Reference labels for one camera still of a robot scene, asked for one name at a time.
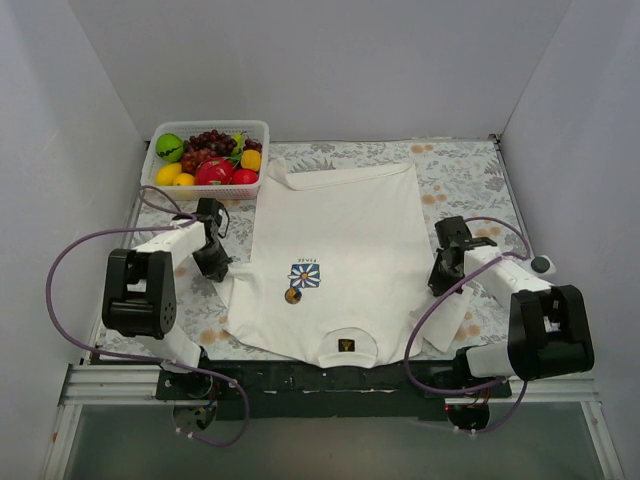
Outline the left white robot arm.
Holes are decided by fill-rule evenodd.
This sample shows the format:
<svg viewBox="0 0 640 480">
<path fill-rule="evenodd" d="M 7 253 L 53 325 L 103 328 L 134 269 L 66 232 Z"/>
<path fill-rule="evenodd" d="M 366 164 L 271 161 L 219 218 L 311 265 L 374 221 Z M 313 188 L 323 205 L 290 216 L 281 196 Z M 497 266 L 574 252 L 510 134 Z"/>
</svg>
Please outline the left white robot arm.
<svg viewBox="0 0 640 480">
<path fill-rule="evenodd" d="M 204 350 L 177 324 L 175 270 L 191 258 L 204 278 L 222 282 L 231 263 L 220 242 L 228 223 L 224 205 L 204 198 L 193 214 L 176 215 L 168 230 L 132 249 L 112 251 L 107 261 L 103 325 L 180 372 L 178 387 L 193 400 L 211 392 L 213 377 L 199 366 Z"/>
</svg>

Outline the white printed t-shirt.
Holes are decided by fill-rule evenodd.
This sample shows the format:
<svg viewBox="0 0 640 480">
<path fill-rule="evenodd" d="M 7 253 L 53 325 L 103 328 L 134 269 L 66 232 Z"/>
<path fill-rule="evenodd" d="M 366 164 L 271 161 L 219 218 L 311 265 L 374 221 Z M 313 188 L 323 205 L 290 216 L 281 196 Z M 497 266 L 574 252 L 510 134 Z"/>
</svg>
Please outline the white printed t-shirt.
<svg viewBox="0 0 640 480">
<path fill-rule="evenodd" d="M 218 289 L 227 331 L 322 368 L 387 365 L 423 342 L 448 350 L 471 290 L 445 303 L 432 294 L 421 207 L 413 163 L 291 173 L 273 161 L 250 259 Z M 302 291 L 299 303 L 285 301 L 289 288 Z"/>
</svg>

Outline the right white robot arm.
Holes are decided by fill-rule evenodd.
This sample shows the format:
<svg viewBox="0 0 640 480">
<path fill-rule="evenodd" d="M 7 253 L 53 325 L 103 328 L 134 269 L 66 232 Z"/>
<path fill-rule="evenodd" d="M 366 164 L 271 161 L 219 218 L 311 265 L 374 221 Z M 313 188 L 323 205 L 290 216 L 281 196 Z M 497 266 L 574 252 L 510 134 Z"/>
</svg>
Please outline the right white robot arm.
<svg viewBox="0 0 640 480">
<path fill-rule="evenodd" d="M 533 381 L 587 372 L 595 363 L 584 298 L 573 285 L 554 285 L 534 267 L 508 258 L 487 237 L 472 235 L 461 216 L 435 223 L 439 242 L 428 280 L 445 303 L 475 280 L 508 311 L 508 336 L 502 343 L 465 347 L 452 361 L 454 389 L 475 397 L 489 378 L 516 376 Z"/>
</svg>

